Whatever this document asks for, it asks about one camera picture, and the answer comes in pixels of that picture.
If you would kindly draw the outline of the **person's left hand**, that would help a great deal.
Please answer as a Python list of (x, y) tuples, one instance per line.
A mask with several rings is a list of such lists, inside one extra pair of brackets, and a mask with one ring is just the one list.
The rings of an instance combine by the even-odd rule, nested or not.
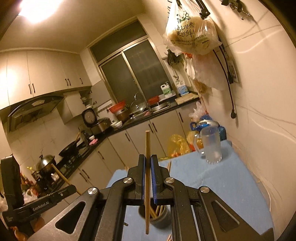
[(35, 218), (31, 220), (27, 228), (23, 228), (23, 232), (18, 229), (17, 226), (9, 227), (17, 240), (28, 240), (30, 236), (36, 233), (45, 225), (45, 221), (42, 217)]

